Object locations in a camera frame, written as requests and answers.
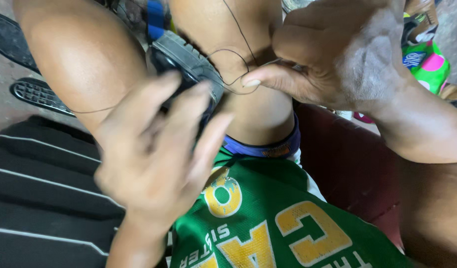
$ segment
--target pink polka dot fabric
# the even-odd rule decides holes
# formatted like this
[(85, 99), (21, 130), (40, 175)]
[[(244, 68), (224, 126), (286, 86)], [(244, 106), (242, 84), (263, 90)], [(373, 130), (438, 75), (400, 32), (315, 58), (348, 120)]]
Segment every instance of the pink polka dot fabric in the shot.
[(426, 71), (436, 71), (439, 70), (443, 63), (445, 62), (445, 58), (436, 54), (432, 53), (430, 57), (428, 57), (425, 62), (422, 64), (422, 69)]

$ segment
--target green fabric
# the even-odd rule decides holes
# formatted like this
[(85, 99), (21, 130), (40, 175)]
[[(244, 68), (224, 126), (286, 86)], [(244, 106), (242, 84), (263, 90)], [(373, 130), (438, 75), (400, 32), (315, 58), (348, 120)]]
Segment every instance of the green fabric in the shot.
[(450, 63), (433, 41), (402, 49), (403, 63), (412, 75), (432, 93), (438, 95), (450, 74)]
[[(294, 162), (233, 156), (222, 148), (214, 166), (221, 167), (211, 177), (215, 180), (173, 225), (171, 267), (216, 267), (214, 258), (218, 267), (240, 267), (244, 261), (248, 263), (246, 267), (256, 267), (253, 264), (256, 262), (258, 267), (303, 267), (300, 261), (307, 259), (308, 267), (314, 268), (412, 267), (376, 227), (308, 193), (307, 173)], [(226, 193), (230, 191), (231, 201), (222, 204), (226, 209), (209, 201), (213, 209), (223, 214), (214, 216), (205, 195), (209, 196), (208, 192), (215, 189), (215, 197), (223, 199), (219, 203), (227, 201), (227, 194), (224, 196), (221, 188)], [(241, 198), (237, 199), (237, 193), (241, 193)], [(299, 228), (293, 228), (295, 225), (286, 219), (297, 217), (301, 218), (302, 226), (295, 224)], [(286, 232), (286, 228), (290, 228), (291, 233)], [(324, 238), (323, 229), (329, 233)], [(297, 248), (297, 252), (307, 250), (319, 256), (298, 254), (303, 258), (298, 261), (290, 245), (307, 235), (315, 243), (301, 250)], [(246, 247), (234, 250), (243, 243)]]

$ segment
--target logo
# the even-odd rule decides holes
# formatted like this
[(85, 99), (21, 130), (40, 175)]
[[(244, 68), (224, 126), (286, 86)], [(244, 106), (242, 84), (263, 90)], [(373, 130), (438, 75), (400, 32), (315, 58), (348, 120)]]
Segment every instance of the logo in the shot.
[(426, 52), (410, 52), (402, 58), (402, 63), (410, 70), (420, 65), (426, 55)]

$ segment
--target person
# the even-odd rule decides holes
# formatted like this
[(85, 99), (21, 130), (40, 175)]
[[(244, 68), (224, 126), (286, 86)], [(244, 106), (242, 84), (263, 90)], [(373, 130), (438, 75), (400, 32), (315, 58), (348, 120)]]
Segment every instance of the person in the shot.
[[(232, 91), (260, 85), (230, 94), (195, 148), (209, 83), (161, 116), (180, 76), (148, 73), (114, 15), (88, 0), (14, 1), (41, 73), (102, 148), (98, 185), (125, 207), (107, 267), (155, 266), (171, 228), (172, 267), (457, 267), (457, 110), (401, 63), (404, 1), (318, 0), (284, 23), (277, 0), (169, 4), (178, 31), (201, 52), (228, 48), (252, 63)], [(303, 69), (256, 68), (274, 55)], [(245, 72), (229, 52), (211, 61), (226, 81)], [(369, 115), (406, 160), (402, 231), (412, 260), (374, 226), (327, 204), (297, 165), (291, 96)]]

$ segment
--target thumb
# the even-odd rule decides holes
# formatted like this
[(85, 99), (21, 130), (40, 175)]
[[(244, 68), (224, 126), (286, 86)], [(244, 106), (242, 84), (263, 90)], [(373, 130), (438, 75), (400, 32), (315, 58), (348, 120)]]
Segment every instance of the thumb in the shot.
[(262, 85), (299, 97), (302, 89), (309, 88), (311, 83), (306, 76), (291, 68), (269, 64), (253, 70), (241, 79), (243, 87)]

